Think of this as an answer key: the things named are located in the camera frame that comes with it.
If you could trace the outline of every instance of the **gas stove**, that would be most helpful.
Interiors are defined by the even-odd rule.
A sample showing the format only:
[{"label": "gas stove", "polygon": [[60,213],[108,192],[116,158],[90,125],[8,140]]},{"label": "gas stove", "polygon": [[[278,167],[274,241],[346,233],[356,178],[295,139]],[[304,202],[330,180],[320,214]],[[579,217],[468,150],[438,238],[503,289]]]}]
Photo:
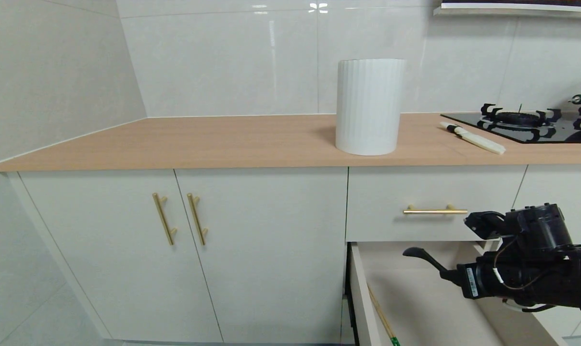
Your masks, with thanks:
[{"label": "gas stove", "polygon": [[520,112],[501,111],[485,103],[478,113],[442,114],[478,129],[503,136],[515,142],[581,143],[581,108],[577,114],[566,114],[559,109]]}]

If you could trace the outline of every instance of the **open drawer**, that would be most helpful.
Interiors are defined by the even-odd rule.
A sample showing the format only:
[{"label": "open drawer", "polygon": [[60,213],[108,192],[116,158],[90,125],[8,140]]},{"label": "open drawer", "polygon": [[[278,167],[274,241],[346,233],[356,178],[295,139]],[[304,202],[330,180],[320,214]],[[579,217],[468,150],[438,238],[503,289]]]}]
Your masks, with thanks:
[{"label": "open drawer", "polygon": [[566,346],[532,313],[507,309],[499,298],[464,298],[429,263],[402,256],[411,246],[450,269],[482,252],[474,242],[351,243],[346,294],[361,346],[391,345],[367,283],[402,346]]}]

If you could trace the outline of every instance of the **white cylindrical container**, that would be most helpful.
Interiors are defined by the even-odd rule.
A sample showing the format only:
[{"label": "white cylindrical container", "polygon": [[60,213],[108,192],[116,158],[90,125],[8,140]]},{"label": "white cylindrical container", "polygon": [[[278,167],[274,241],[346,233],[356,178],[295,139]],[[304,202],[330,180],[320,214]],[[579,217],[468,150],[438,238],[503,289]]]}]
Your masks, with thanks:
[{"label": "white cylindrical container", "polygon": [[395,150],[405,61],[366,59],[337,66],[335,146],[355,155]]}]

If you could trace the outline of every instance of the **wooden countertop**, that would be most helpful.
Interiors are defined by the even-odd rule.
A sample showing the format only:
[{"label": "wooden countertop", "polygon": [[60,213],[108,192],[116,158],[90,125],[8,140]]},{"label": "wooden countertop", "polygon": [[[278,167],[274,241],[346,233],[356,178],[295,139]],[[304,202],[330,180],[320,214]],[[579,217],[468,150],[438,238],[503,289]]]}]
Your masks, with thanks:
[{"label": "wooden countertop", "polygon": [[335,115],[148,118],[0,162],[0,172],[320,166],[581,164],[581,144],[519,144],[496,155],[438,128],[438,114],[402,114],[396,151],[356,156],[335,147]]}]

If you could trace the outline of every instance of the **gold bar handle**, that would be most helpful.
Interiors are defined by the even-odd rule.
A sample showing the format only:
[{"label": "gold bar handle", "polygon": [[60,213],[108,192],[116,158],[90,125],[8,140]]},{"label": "gold bar handle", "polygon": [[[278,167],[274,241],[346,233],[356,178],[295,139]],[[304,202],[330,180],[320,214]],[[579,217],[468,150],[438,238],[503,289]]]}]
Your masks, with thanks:
[{"label": "gold bar handle", "polygon": [[173,241],[173,236],[177,233],[177,228],[169,230],[169,224],[167,223],[167,218],[164,216],[163,203],[167,201],[166,197],[158,197],[158,193],[152,194],[154,197],[154,203],[156,204],[156,209],[158,210],[158,215],[160,215],[160,221],[163,222],[164,232],[167,235],[167,240],[169,240],[169,245],[173,246],[175,242]]},{"label": "gold bar handle", "polygon": [[190,210],[192,210],[192,218],[194,219],[194,225],[196,226],[196,232],[199,234],[199,239],[201,239],[201,245],[205,245],[205,235],[209,231],[207,228],[201,228],[201,222],[199,221],[199,215],[196,213],[196,205],[199,204],[201,199],[198,196],[193,196],[191,193],[188,194],[188,202],[190,203]]},{"label": "gold bar handle", "polygon": [[416,210],[411,204],[406,210],[403,211],[404,215],[418,215],[418,214],[431,214],[431,215],[463,215],[468,214],[468,210],[456,210],[451,204],[447,204],[445,210]]}]

